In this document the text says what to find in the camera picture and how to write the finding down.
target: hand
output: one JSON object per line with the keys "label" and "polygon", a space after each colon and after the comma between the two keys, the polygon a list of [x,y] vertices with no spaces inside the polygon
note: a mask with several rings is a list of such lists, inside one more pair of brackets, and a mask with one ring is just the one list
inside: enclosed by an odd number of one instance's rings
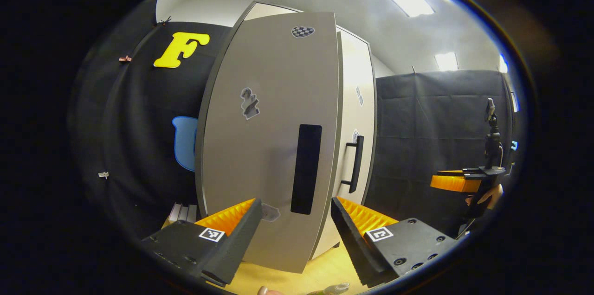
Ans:
{"label": "hand", "polygon": [[268,290],[268,287],[262,286],[258,291],[258,295],[284,295],[284,294],[281,293],[280,291]]}
{"label": "hand", "polygon": [[[493,207],[495,206],[495,204],[497,203],[497,201],[499,200],[499,198],[503,195],[503,186],[501,184],[493,187],[492,189],[488,190],[483,196],[482,198],[480,198],[477,202],[477,204],[482,204],[483,202],[485,202],[489,197],[491,197],[491,201],[489,202],[489,205],[486,208],[489,208],[490,210],[493,209]],[[468,206],[471,205],[471,201],[472,201],[472,196],[469,198],[466,198],[466,204]]]}

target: orange object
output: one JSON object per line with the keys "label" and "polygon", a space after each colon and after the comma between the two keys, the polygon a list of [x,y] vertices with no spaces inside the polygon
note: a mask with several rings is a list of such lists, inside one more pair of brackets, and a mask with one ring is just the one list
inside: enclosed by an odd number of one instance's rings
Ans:
{"label": "orange object", "polygon": [[464,177],[450,177],[448,175],[434,175],[431,178],[431,187],[438,189],[445,189],[446,191],[462,192],[462,193],[477,193],[480,180],[466,180]]}
{"label": "orange object", "polygon": [[201,219],[195,224],[202,225],[202,227],[210,229],[224,231],[227,236],[230,236],[231,232],[233,232],[237,226],[237,223],[241,221],[241,218],[245,215],[250,206],[252,206],[254,201],[256,201],[255,198],[229,207],[225,210],[221,210],[218,213],[214,213],[209,217]]}
{"label": "orange object", "polygon": [[340,196],[337,196],[337,198],[346,212],[349,213],[350,219],[353,220],[353,223],[357,227],[357,230],[359,230],[361,237],[369,230],[398,223],[397,220],[385,216],[384,214],[374,211],[370,208],[355,204],[355,202],[350,202],[347,199],[340,198]]}

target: ceiling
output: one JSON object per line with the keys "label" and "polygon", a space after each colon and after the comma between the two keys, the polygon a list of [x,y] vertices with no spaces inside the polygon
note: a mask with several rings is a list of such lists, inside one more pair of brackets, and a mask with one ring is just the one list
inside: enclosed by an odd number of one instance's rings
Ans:
{"label": "ceiling", "polygon": [[409,18],[392,0],[261,0],[304,12],[333,11],[336,24],[371,44],[392,73],[436,71],[453,51],[459,69],[496,70],[499,50],[477,19],[450,0],[426,0],[434,14]]}

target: yellow letter f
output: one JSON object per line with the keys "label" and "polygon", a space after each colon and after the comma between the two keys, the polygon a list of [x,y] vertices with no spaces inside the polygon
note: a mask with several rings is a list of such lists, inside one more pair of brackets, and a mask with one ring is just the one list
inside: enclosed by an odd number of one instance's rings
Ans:
{"label": "yellow letter f", "polygon": [[174,33],[174,39],[171,41],[163,56],[158,58],[153,65],[155,67],[162,67],[162,68],[177,68],[180,66],[181,62],[178,60],[180,53],[184,53],[184,58],[189,58],[196,50],[198,46],[198,41],[201,45],[206,45],[210,41],[210,36],[208,34],[197,34],[197,33],[184,33],[184,32],[177,32]]}

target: wooden floor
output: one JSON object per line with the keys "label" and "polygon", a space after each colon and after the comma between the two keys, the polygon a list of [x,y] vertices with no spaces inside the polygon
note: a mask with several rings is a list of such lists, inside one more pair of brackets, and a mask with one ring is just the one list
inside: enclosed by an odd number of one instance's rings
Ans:
{"label": "wooden floor", "polygon": [[349,290],[343,293],[345,295],[359,294],[369,290],[359,281],[347,251],[340,242],[338,248],[331,248],[316,259],[309,261],[301,274],[242,262],[233,282],[223,289],[238,295],[256,295],[260,287],[266,286],[268,289],[280,291],[284,295],[306,295],[342,282],[350,283]]}

